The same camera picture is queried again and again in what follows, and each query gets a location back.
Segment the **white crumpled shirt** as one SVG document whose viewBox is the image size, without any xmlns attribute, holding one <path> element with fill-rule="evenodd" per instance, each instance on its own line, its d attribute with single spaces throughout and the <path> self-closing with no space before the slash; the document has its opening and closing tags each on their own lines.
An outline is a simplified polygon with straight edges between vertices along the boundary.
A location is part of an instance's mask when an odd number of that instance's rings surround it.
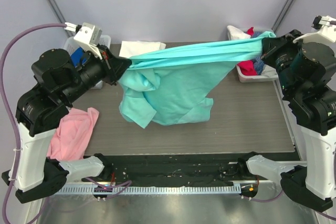
<svg viewBox="0 0 336 224">
<path fill-rule="evenodd" d="M 227 36 L 229 40 L 241 40 L 241 39 L 250 39 L 251 35 L 243 32 L 242 30 L 232 26 L 227 26 Z"/>
</svg>

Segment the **red shirt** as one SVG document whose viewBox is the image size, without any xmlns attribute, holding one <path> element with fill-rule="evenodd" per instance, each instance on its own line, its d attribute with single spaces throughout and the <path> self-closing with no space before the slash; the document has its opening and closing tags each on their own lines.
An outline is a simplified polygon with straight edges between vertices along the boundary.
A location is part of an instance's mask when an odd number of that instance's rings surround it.
<svg viewBox="0 0 336 224">
<path fill-rule="evenodd" d="M 252 36 L 254 32 L 255 32 L 254 27 L 251 27 L 251 28 L 247 29 L 247 31 L 245 33 Z M 238 66 L 241 70 L 241 73 L 245 76 L 256 76 L 257 75 L 257 73 L 254 70 L 252 60 L 242 61 L 238 64 Z"/>
</svg>

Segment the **blue checkered shirt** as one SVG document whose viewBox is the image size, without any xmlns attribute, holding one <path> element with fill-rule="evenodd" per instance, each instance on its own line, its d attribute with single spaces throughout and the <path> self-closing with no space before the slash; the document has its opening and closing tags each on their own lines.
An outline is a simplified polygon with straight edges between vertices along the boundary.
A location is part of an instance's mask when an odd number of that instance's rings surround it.
<svg viewBox="0 0 336 224">
<path fill-rule="evenodd" d="M 263 33 L 262 31 L 255 31 L 253 33 L 253 35 L 251 36 L 251 38 L 256 38 L 259 35 L 261 35 L 262 33 Z M 262 72 L 263 72 L 263 70 L 264 70 L 265 64 L 261 60 L 260 56 L 255 57 L 254 59 L 252 59 L 252 62 L 253 62 L 254 70 L 257 73 L 257 75 L 261 75 Z"/>
</svg>

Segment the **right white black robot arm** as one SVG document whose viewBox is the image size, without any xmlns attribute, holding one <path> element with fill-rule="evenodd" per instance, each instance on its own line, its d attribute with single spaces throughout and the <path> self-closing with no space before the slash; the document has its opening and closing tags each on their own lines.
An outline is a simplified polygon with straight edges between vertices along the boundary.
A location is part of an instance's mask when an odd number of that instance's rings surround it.
<svg viewBox="0 0 336 224">
<path fill-rule="evenodd" d="M 306 142 L 306 166 L 284 165 L 251 152 L 240 158 L 242 179 L 261 176 L 281 186 L 294 202 L 317 212 L 335 198 L 335 74 L 334 51 L 298 30 L 262 40 L 262 61 L 275 68 L 283 99 L 289 103 Z"/>
</svg>

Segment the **pink t shirt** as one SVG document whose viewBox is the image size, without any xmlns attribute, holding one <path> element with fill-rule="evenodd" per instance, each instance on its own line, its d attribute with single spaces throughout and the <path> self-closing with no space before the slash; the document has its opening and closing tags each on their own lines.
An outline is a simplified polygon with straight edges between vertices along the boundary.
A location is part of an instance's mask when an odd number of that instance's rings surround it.
<svg viewBox="0 0 336 224">
<path fill-rule="evenodd" d="M 58 161 L 83 159 L 97 123 L 99 111 L 72 108 L 64 116 L 49 144 L 47 157 Z"/>
</svg>

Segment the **left white plastic basket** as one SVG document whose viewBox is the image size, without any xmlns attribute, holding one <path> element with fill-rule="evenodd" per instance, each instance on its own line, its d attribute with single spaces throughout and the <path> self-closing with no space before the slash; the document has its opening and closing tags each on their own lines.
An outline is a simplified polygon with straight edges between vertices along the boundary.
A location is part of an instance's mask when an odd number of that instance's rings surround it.
<svg viewBox="0 0 336 224">
<path fill-rule="evenodd" d="M 104 45 L 109 47 L 111 43 L 111 38 L 108 35 L 101 35 L 100 40 L 99 40 L 99 44 L 100 45 Z M 66 50 L 69 55 L 71 55 L 77 48 L 79 48 L 80 46 L 75 42 L 74 37 L 71 36 L 69 37 L 64 46 L 63 49 Z"/>
</svg>

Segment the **teal t shirt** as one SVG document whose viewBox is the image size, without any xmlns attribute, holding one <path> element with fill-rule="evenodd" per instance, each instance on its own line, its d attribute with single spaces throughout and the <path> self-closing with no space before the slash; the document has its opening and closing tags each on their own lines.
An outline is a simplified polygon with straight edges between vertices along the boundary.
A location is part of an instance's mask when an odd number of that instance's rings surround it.
<svg viewBox="0 0 336 224">
<path fill-rule="evenodd" d="M 261 55 L 265 31 L 256 38 L 205 42 L 131 56 L 119 80 L 120 114 L 146 128 L 206 122 L 214 104 L 208 94 L 242 61 Z"/>
</svg>

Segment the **folded white t shirt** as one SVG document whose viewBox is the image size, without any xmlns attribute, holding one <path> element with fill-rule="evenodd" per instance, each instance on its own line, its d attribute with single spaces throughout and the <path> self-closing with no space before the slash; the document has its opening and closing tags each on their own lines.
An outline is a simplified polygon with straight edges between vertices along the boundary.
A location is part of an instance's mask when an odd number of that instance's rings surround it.
<svg viewBox="0 0 336 224">
<path fill-rule="evenodd" d="M 166 48 L 163 42 L 150 41 L 122 41 L 119 57 L 130 58 L 137 55 L 146 54 Z"/>
</svg>

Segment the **right white plastic basket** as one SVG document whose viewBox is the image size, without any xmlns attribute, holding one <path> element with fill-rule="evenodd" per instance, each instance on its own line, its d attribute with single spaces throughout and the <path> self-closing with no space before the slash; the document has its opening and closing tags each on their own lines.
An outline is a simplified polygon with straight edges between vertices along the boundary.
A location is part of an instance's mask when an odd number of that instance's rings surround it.
<svg viewBox="0 0 336 224">
<path fill-rule="evenodd" d="M 229 40 L 252 39 L 260 36 L 269 29 L 251 27 L 248 29 L 239 29 L 232 25 L 227 26 L 227 35 Z M 240 82 L 268 82 L 278 79 L 276 70 L 265 65 L 260 56 L 252 60 L 243 61 L 236 66 Z"/>
</svg>

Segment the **white plastic basket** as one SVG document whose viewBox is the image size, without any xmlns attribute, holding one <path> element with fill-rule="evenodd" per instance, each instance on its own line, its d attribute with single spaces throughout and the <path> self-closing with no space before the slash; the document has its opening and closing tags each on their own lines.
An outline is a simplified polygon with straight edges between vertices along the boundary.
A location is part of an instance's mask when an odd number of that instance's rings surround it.
<svg viewBox="0 0 336 224">
<path fill-rule="evenodd" d="M 108 35 L 101 35 L 100 40 L 99 40 L 99 44 L 100 45 L 104 45 L 109 47 L 111 43 L 111 38 Z M 77 48 L 79 48 L 80 46 L 75 42 L 74 37 L 71 36 L 69 37 L 64 46 L 63 49 L 66 50 L 69 55 L 71 55 Z"/>
<path fill-rule="evenodd" d="M 227 35 L 229 40 L 252 39 L 260 36 L 269 29 L 251 27 L 248 29 L 239 29 L 232 25 L 227 26 Z M 276 70 L 265 65 L 260 56 L 252 60 L 243 61 L 236 66 L 240 82 L 268 82 L 278 79 Z"/>
</svg>

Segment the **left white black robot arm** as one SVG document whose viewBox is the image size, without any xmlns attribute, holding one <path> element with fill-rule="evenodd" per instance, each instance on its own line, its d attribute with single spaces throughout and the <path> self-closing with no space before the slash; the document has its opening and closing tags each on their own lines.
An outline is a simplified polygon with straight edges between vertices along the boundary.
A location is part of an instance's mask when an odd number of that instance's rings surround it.
<svg viewBox="0 0 336 224">
<path fill-rule="evenodd" d="M 113 166 L 102 154 L 77 161 L 47 157 L 51 139 L 73 103 L 100 81 L 115 85 L 131 66 L 130 59 L 113 55 L 108 47 L 98 49 L 102 58 L 87 51 L 79 66 L 64 49 L 48 50 L 32 64 L 37 83 L 19 98 L 15 114 L 21 143 L 19 164 L 2 173 L 6 182 L 16 173 L 15 195 L 22 204 L 52 196 L 75 180 L 105 182 L 112 175 Z"/>
</svg>

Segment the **blue t shirt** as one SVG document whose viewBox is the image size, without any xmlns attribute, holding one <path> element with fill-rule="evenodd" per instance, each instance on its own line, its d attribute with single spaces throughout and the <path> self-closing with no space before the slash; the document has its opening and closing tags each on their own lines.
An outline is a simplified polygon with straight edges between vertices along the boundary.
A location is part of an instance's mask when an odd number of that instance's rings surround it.
<svg viewBox="0 0 336 224">
<path fill-rule="evenodd" d="M 83 64 L 89 59 L 89 55 L 81 48 L 77 48 L 71 55 L 72 64 L 76 68 L 81 68 Z"/>
</svg>

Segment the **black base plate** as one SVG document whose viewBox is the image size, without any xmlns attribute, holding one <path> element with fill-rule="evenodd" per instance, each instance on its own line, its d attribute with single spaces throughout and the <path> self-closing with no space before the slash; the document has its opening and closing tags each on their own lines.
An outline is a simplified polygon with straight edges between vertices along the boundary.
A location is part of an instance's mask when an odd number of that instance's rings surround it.
<svg viewBox="0 0 336 224">
<path fill-rule="evenodd" d="M 256 152 L 105 156 L 108 168 L 94 180 L 116 184 L 130 180 L 133 187 L 231 186 L 235 180 L 256 178 L 243 165 L 254 155 Z"/>
</svg>

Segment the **grey shirt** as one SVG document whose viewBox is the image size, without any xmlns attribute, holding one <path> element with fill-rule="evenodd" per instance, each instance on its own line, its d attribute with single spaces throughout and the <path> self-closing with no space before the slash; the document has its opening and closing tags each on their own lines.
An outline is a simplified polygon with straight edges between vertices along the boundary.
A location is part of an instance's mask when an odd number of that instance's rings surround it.
<svg viewBox="0 0 336 224">
<path fill-rule="evenodd" d="M 264 65 L 264 69 L 261 72 L 261 76 L 266 77 L 266 78 L 278 77 L 276 70 L 268 65 Z"/>
</svg>

